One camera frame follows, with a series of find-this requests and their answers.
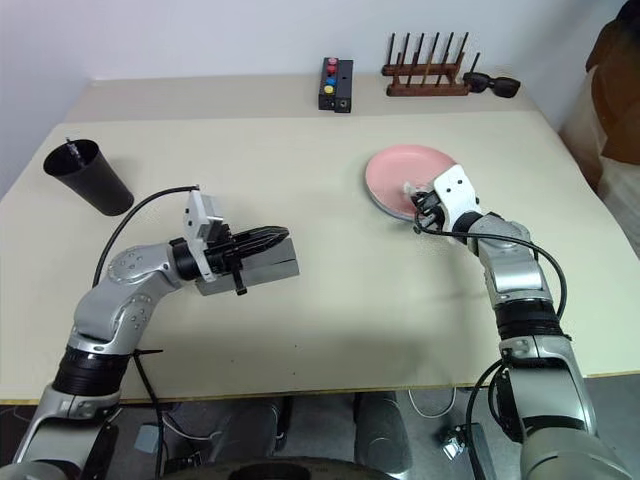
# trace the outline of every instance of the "sunglasses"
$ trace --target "sunglasses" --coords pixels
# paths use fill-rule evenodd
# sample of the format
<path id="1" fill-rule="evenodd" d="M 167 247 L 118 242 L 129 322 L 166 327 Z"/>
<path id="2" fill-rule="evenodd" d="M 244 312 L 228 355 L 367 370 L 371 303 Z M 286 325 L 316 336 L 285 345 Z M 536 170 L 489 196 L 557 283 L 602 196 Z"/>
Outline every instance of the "sunglasses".
<path id="1" fill-rule="evenodd" d="M 520 88 L 520 82 L 518 80 L 509 77 L 491 78 L 486 73 L 473 71 L 479 56 L 480 54 L 476 55 L 471 70 L 462 76 L 462 81 L 469 87 L 469 90 L 473 93 L 480 93 L 490 88 L 498 97 L 512 98 L 515 96 Z"/>

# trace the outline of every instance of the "pink plate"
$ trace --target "pink plate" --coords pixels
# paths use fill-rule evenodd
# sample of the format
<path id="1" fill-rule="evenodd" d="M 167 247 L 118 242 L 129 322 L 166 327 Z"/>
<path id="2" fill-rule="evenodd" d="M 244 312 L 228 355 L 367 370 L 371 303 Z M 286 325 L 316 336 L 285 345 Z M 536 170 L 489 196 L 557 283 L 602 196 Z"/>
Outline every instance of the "pink plate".
<path id="1" fill-rule="evenodd" d="M 369 160 L 365 181 L 371 198 L 382 210 L 402 220 L 413 220 L 416 209 L 404 193 L 404 184 L 424 187 L 455 164 L 449 155 L 434 148 L 395 145 Z"/>

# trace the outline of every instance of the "table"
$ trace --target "table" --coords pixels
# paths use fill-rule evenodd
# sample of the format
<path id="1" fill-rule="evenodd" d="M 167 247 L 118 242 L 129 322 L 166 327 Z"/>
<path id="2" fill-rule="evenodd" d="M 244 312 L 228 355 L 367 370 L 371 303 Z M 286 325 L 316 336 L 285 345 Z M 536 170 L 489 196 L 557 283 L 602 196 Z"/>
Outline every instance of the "table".
<path id="1" fill-rule="evenodd" d="M 201 297 L 189 285 L 160 303 L 141 347 L 164 349 L 144 358 L 162 399 L 469 384 L 497 358 L 477 259 L 460 245 L 414 235 L 364 191 L 368 159 L 400 143 L 451 155 L 485 211 L 523 223 L 556 256 L 569 285 L 563 327 L 583 374 L 640 370 L 640 262 L 524 93 L 389 99 L 386 80 L 362 75 L 353 114 L 337 115 L 315 109 L 316 81 L 89 87 L 0 202 L 2 402 L 37 402 L 53 379 L 75 306 L 120 221 L 42 171 L 65 136 L 97 141 L 137 200 L 199 183 L 218 197 L 234 231 L 267 224 L 291 231 L 300 276 L 240 298 Z M 271 96 L 239 96 L 238 85 Z M 180 236 L 185 202 L 176 195 L 147 206 L 113 253 Z M 553 270 L 544 268 L 557 299 Z M 145 397 L 130 368 L 123 398 Z"/>

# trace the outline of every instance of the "black cup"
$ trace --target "black cup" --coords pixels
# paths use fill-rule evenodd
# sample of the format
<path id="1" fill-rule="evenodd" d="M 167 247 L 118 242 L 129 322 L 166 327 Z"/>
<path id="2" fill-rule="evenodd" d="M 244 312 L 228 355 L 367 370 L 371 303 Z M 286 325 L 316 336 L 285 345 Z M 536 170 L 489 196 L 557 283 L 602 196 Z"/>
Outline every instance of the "black cup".
<path id="1" fill-rule="evenodd" d="M 133 195 L 92 140 L 67 141 L 47 155 L 43 168 L 104 215 L 120 215 L 133 205 Z"/>

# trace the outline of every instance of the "wooden rack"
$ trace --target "wooden rack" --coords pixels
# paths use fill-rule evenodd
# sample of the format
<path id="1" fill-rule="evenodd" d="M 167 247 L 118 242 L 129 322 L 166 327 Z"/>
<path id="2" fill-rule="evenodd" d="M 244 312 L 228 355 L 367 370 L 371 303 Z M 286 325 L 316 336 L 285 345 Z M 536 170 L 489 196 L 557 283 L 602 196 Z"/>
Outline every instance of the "wooden rack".
<path id="1" fill-rule="evenodd" d="M 424 41 L 423 33 L 420 35 L 418 46 L 413 53 L 412 62 L 410 64 L 405 64 L 410 37 L 410 34 L 407 33 L 404 38 L 404 46 L 402 50 L 398 52 L 395 64 L 392 64 L 391 58 L 393 55 L 395 35 L 395 33 L 391 35 L 387 63 L 382 67 L 382 75 L 385 77 L 393 77 L 392 83 L 387 87 L 388 96 L 423 97 L 463 96 L 469 94 L 469 87 L 467 85 L 456 82 L 456 78 L 460 72 L 460 66 L 462 65 L 462 60 L 464 59 L 464 47 L 467 43 L 469 32 L 465 33 L 462 39 L 462 43 L 454 63 L 447 63 L 449 59 L 449 49 L 451 48 L 451 42 L 454 37 L 453 32 L 449 35 L 444 54 L 442 56 L 442 61 L 440 63 L 433 63 L 433 57 L 436 52 L 438 39 L 440 38 L 440 32 L 438 32 L 433 39 L 433 44 L 431 49 L 429 49 L 425 63 L 418 63 L 420 51 L 422 50 L 422 43 Z M 428 82 L 428 78 L 433 76 L 437 77 L 436 82 Z M 406 77 L 406 80 L 401 81 L 400 77 Z M 412 83 L 411 80 L 414 77 L 420 78 L 420 82 Z"/>

